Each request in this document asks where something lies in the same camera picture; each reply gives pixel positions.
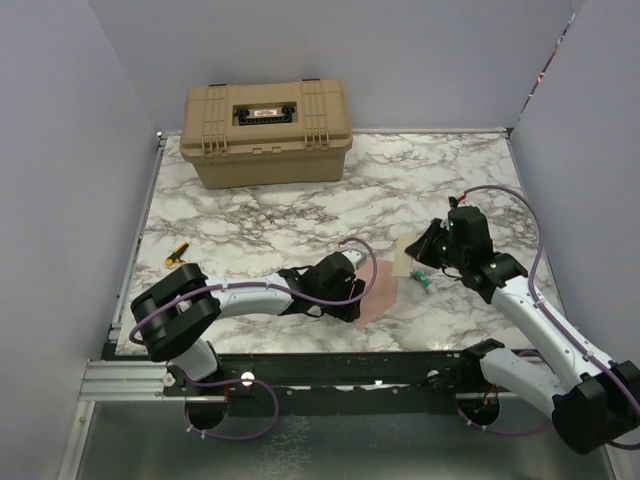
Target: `toolbox handle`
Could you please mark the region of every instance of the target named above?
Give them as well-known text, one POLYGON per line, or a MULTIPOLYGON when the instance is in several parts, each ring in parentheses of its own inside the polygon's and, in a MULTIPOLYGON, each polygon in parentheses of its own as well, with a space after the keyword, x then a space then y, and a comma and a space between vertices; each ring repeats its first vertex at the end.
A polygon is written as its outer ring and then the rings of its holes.
POLYGON ((239 107, 236 109, 236 116, 238 117, 238 124, 240 126, 246 125, 272 125, 274 123, 292 123, 293 114, 296 111, 296 107, 293 105, 285 105, 281 109, 282 115, 277 117, 255 117, 249 118, 249 109, 246 107, 239 107))

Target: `white marble surface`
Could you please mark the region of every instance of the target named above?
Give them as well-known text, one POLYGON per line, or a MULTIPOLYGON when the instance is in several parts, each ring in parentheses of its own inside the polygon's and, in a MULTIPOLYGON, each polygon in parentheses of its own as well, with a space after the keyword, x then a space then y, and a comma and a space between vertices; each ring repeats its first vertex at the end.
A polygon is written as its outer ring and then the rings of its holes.
MULTIPOLYGON (((122 319, 117 353, 144 354, 127 339, 129 301, 170 273, 165 257, 181 242, 184 258, 216 276, 260 276, 315 263, 337 241, 357 235, 393 259, 398 235, 446 215, 447 196, 468 186, 519 187, 501 134, 355 135, 341 182, 205 190, 182 160, 179 137, 167 141, 122 319)), ((495 248, 530 266, 536 236, 528 216, 499 193, 470 197, 487 215, 495 248)), ((509 320, 458 282, 433 272, 427 291, 399 279, 398 301, 363 331, 340 320, 250 315, 219 320, 203 338, 221 353, 361 352, 460 349, 493 337, 530 344, 509 320)), ((546 268, 539 285, 554 299, 546 268)))

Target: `toolbox lid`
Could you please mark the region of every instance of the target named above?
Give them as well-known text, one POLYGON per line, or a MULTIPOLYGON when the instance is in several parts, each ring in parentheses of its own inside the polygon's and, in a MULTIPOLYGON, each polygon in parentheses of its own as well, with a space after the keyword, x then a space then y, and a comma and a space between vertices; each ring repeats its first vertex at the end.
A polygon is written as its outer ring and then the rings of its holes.
POLYGON ((351 143, 344 88, 337 80, 210 85, 187 95, 180 149, 185 157, 329 150, 351 143))

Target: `white wall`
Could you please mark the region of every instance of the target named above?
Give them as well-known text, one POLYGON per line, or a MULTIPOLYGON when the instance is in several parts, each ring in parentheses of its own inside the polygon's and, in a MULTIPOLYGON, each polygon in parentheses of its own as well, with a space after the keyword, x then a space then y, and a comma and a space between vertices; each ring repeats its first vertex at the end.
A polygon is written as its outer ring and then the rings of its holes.
POLYGON ((637 0, 586 2, 513 148, 567 315, 615 359, 640 366, 639 23, 637 0))
POLYGON ((190 87, 315 77, 346 83, 356 127, 513 126, 571 4, 90 0, 158 130, 190 87))
POLYGON ((0 2, 0 477, 55 478, 155 130, 84 0, 0 2))

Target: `yellow screwdriver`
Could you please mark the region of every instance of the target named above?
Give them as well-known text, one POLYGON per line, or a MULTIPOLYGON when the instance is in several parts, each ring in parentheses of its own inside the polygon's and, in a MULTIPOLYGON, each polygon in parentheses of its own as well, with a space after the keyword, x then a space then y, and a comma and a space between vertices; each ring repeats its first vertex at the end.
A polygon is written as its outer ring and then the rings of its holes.
POLYGON ((182 257, 184 252, 187 251, 188 247, 189 247, 189 244, 187 242, 184 242, 182 245, 176 248, 171 255, 167 257, 167 259, 164 261, 164 264, 167 267, 170 267, 174 263, 178 263, 180 265, 184 265, 185 263, 187 263, 184 260, 182 260, 182 258, 180 257, 182 257))

